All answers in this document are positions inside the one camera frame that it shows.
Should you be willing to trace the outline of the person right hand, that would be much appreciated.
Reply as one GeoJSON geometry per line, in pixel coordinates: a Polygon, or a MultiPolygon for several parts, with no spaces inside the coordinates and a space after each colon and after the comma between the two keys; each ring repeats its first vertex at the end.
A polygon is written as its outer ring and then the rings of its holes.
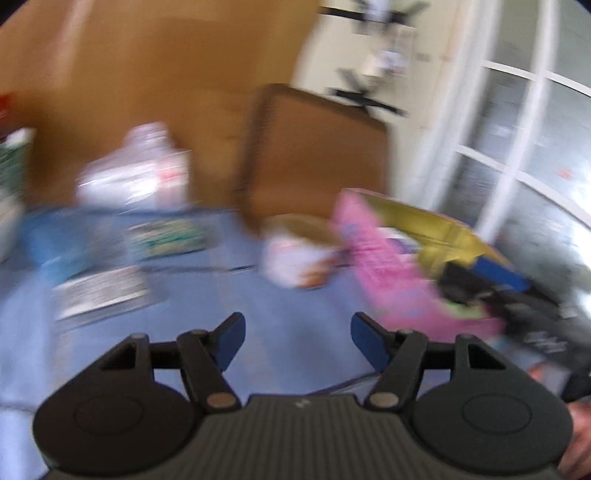
{"type": "MultiPolygon", "coordinates": [[[[559,394],[566,385],[568,372],[547,362],[528,368],[528,374],[548,390],[559,394]]],[[[564,453],[559,472],[564,479],[590,478],[590,397],[567,404],[573,420],[573,434],[564,453]]]]}

